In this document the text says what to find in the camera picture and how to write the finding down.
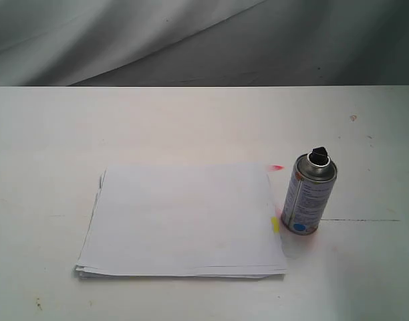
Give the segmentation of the silver spray paint can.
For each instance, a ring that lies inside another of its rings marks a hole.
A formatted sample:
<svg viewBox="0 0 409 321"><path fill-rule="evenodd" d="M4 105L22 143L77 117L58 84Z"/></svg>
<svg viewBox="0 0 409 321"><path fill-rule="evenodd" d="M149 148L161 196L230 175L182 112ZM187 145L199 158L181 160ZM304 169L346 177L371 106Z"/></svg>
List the silver spray paint can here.
<svg viewBox="0 0 409 321"><path fill-rule="evenodd" d="M323 146L295 160L281 214L288 230L298 235L317 230L336 179L337 167Z"/></svg>

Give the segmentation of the white paper stack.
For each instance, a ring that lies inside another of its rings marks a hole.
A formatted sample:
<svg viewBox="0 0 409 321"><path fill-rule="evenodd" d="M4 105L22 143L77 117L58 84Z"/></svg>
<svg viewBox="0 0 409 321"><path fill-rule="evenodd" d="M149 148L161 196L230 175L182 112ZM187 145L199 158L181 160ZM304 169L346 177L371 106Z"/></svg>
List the white paper stack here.
<svg viewBox="0 0 409 321"><path fill-rule="evenodd" d="M284 274L267 169L259 164L108 167L75 270L81 277Z"/></svg>

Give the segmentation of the grey backdrop cloth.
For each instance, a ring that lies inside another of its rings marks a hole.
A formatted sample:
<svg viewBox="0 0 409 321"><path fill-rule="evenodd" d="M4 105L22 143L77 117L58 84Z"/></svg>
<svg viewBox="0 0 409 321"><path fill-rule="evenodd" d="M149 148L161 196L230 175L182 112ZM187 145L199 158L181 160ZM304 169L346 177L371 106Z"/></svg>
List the grey backdrop cloth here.
<svg viewBox="0 0 409 321"><path fill-rule="evenodd" d="M0 86L409 85L409 1L0 1Z"/></svg>

